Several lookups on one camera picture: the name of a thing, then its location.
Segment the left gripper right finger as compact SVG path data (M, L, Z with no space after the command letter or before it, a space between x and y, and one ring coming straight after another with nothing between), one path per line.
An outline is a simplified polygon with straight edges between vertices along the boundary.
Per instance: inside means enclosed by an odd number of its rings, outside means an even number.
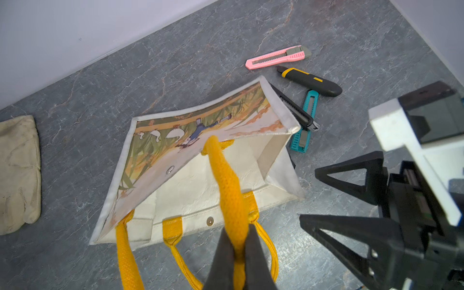
M277 290L256 227L252 224L245 241L245 276L245 290Z

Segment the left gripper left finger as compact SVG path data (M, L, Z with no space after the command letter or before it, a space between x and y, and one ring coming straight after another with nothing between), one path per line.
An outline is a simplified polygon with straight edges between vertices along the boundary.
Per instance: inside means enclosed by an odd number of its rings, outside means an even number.
M221 231L217 249L204 290L234 289L234 248L225 229Z

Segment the black yellow utility knife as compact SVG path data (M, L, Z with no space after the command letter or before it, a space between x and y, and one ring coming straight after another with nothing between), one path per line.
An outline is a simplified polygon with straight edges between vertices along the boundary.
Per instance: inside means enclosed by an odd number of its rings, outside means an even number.
M337 97L343 92L341 86L322 77L309 74L296 68L287 68L284 66L276 66L276 68L277 72L280 73L283 78L302 85L309 90L314 90L320 95Z

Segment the pink utility knife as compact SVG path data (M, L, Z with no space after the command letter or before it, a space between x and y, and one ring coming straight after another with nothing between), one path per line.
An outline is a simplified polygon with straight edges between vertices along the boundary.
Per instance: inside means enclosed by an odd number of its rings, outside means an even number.
M289 62L298 62L311 56L312 52L308 48L303 45L296 45L248 59L245 62L245 67L248 70L257 70Z

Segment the illustrated tote bag yellow handles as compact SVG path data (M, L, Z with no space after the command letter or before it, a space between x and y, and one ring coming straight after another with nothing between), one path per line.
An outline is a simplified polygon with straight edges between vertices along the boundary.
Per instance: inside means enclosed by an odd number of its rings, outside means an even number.
M203 105L133 118L91 244L115 243L124 289L141 290L133 251L164 243L200 290L176 246L185 235L223 226L233 247L232 286L241 290L252 225L276 280L277 251L258 220L304 196L286 149L299 129L263 76Z

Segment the slim black utility knife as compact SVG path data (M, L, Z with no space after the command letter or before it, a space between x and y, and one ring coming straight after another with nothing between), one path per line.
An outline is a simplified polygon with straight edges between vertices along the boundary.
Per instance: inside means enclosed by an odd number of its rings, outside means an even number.
M314 121L314 118L311 117L306 111L301 107L296 105L291 99L289 99L284 93L277 89L273 84L270 84L274 89L274 92L278 95L281 101L285 106L292 112L293 116L299 122L302 129L307 131L316 132L320 129L319 125Z

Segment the teal utility knife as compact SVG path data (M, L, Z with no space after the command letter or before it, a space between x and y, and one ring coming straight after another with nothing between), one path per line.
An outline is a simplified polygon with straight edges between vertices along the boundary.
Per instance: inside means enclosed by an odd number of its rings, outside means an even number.
M300 111L297 113L297 119L300 122L301 129L293 135L290 149L296 152L305 153L308 150L311 140L311 129L318 130L314 123L315 111L319 100L319 93L309 90L306 99Z

